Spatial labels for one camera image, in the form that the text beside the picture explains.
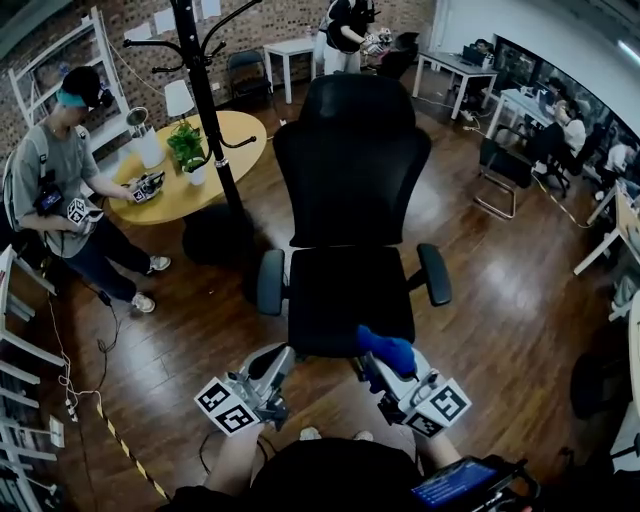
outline brick wall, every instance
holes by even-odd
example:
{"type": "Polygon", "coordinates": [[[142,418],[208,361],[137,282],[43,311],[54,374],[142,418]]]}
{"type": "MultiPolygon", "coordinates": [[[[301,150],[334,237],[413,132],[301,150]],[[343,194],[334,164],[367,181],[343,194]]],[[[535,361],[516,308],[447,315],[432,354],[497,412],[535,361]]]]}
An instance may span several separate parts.
{"type": "MultiPolygon", "coordinates": [[[[199,0],[197,9],[201,11],[199,0]]],[[[222,15],[225,16],[245,3],[245,0],[221,0],[222,15]]],[[[214,93],[216,103],[230,99],[227,85],[226,62],[229,55],[241,50],[260,49],[265,43],[273,43],[303,36],[307,25],[314,28],[326,12],[328,0],[265,0],[262,4],[252,8],[234,21],[226,25],[209,43],[213,49],[221,39],[227,42],[227,47],[215,59],[209,68],[211,82],[219,82],[221,89],[214,93]]],[[[9,83],[7,70],[11,67],[21,69],[31,59],[41,53],[52,42],[80,24],[83,16],[89,15],[93,5],[102,11],[107,37],[131,65],[131,67],[151,86],[162,90],[164,86],[180,78],[187,78],[186,70],[171,74],[152,75],[153,65],[172,66],[178,63],[177,56],[168,49],[133,48],[124,49],[122,42],[124,32],[138,25],[149,22],[154,38],[177,41],[175,31],[155,35],[153,13],[170,6],[169,0],[76,0],[69,7],[58,12],[38,27],[31,35],[21,41],[2,61],[0,61],[0,164],[2,170],[8,154],[15,148],[27,131],[22,114],[16,104],[15,97],[9,83]]],[[[377,17],[377,25],[391,28],[394,34],[405,31],[420,31],[425,24],[430,24],[435,11],[435,0],[377,0],[376,8],[381,11],[377,17]]],[[[198,22],[200,38],[219,20],[209,18],[198,22]]],[[[38,83],[41,90],[45,90],[59,80],[57,70],[61,62],[71,67],[88,62],[96,55],[95,45],[89,38],[78,41],[68,47],[68,50],[50,59],[47,66],[38,72],[38,83]]],[[[131,107],[142,105],[150,112],[150,119],[156,128],[168,123],[164,98],[138,81],[134,74],[114,55],[117,73],[127,101],[131,107]]],[[[274,82],[282,81],[282,64],[280,59],[273,59],[274,82]]],[[[309,76],[309,56],[292,58],[292,78],[303,79],[309,76]]],[[[113,115],[114,111],[105,113],[96,111],[94,118],[87,123],[99,124],[105,116],[113,115]]]]}

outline blue glove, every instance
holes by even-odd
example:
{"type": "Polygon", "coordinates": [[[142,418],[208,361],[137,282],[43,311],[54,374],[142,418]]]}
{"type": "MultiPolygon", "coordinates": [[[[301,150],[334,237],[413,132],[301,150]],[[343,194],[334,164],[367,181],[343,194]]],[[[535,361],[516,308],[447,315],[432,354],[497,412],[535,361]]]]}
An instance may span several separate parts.
{"type": "Polygon", "coordinates": [[[400,377],[415,375],[416,360],[411,343],[407,340],[378,336],[364,325],[358,326],[356,340],[363,353],[371,352],[400,377]]]}

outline green plant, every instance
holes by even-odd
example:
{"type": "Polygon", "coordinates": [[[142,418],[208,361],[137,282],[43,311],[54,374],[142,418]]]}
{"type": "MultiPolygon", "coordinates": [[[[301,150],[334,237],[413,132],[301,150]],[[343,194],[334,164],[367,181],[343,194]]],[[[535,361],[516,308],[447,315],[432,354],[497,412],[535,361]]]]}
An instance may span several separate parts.
{"type": "Polygon", "coordinates": [[[189,171],[190,160],[204,156],[202,150],[202,135],[199,129],[191,128],[187,122],[180,123],[173,131],[171,137],[167,139],[167,144],[173,149],[176,159],[185,171],[189,171]]]}

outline ceiling light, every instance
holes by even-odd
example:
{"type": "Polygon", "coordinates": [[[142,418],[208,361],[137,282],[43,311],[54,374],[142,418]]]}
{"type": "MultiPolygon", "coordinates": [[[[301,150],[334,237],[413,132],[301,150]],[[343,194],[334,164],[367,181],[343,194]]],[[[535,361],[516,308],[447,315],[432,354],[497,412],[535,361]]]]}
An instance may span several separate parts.
{"type": "Polygon", "coordinates": [[[638,66],[640,66],[640,55],[638,55],[630,46],[627,46],[624,41],[618,41],[618,47],[631,57],[638,66]]]}

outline laptop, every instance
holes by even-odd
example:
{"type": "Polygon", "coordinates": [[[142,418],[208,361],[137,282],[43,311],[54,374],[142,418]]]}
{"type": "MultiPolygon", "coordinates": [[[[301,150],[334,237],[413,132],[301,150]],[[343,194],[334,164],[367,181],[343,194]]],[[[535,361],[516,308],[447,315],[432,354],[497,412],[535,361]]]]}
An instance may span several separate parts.
{"type": "Polygon", "coordinates": [[[484,53],[480,53],[471,46],[465,46],[462,50],[462,63],[470,66],[482,66],[484,62],[484,53]]]}

